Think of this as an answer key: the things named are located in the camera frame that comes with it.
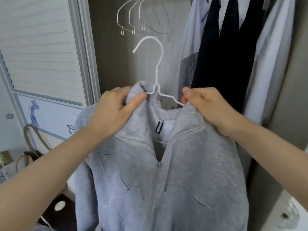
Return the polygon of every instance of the person's left hand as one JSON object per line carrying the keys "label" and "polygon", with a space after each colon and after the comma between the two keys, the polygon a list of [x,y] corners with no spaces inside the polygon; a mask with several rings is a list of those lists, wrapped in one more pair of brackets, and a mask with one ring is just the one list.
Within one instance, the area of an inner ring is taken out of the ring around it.
{"label": "person's left hand", "polygon": [[129,104],[124,106],[123,100],[130,89],[130,86],[117,87],[102,94],[88,125],[92,132],[105,139],[114,135],[125,125],[131,114],[147,98],[146,93],[139,93]]}

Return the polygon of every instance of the hand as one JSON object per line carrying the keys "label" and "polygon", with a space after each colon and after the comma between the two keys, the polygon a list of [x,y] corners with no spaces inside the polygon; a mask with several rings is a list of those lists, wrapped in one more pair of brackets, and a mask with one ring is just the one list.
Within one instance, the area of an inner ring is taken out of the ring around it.
{"label": "hand", "polygon": [[183,88],[182,103],[189,101],[202,116],[225,136],[232,137],[232,132],[247,119],[232,108],[216,88]]}
{"label": "hand", "polygon": [[123,100],[130,89],[130,86],[117,87],[111,91],[106,91],[102,95],[88,125],[92,132],[98,134],[102,139],[106,139],[125,125],[131,114],[147,98],[146,93],[139,93],[129,104],[124,106]]}

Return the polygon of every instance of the person's right hand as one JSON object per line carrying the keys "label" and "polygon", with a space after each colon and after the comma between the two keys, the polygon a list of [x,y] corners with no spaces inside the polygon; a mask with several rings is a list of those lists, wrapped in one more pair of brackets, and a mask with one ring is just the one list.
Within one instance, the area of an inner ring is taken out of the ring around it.
{"label": "person's right hand", "polygon": [[183,88],[182,103],[189,101],[202,116],[225,136],[232,137],[245,117],[232,108],[216,88]]}

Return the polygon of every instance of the giraffe illustration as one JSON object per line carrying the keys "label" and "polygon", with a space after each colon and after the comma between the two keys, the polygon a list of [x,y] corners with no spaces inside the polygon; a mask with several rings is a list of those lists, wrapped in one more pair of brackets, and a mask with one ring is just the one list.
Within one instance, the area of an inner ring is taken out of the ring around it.
{"label": "giraffe illustration", "polygon": [[30,119],[31,119],[31,124],[39,127],[39,123],[34,115],[34,110],[39,109],[39,106],[36,104],[35,100],[31,101],[31,107],[30,107]]}

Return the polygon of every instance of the sweatshirt collar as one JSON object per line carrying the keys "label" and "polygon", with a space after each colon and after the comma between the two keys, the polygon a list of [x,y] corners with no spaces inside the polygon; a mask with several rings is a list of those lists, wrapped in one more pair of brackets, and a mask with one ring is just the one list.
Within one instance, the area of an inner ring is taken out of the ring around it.
{"label": "sweatshirt collar", "polygon": [[[152,91],[152,83],[140,81],[131,88],[127,96],[127,103],[129,103],[138,93]],[[147,115],[149,112],[149,105],[153,106],[156,115],[161,120],[175,120],[169,141],[184,133],[205,127],[205,121],[202,115],[189,102],[183,108],[165,110],[162,108],[159,98],[157,91],[153,95],[149,95],[148,98],[134,111],[125,126],[116,134],[116,138],[131,143],[145,143],[145,145],[153,151],[151,130],[148,124]]]}

